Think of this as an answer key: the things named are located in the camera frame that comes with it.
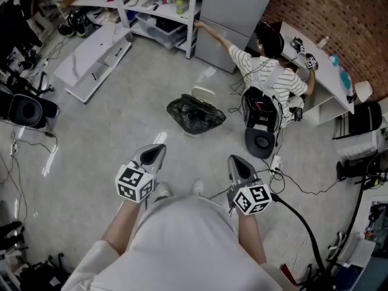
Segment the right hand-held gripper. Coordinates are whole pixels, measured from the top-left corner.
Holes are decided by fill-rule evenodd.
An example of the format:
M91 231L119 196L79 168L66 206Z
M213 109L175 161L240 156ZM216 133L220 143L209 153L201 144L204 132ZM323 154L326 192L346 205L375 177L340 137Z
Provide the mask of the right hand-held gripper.
M258 172L245 159L230 155L227 160L232 187L227 192L230 209L239 209L245 216L262 212L272 197L267 184L263 184Z

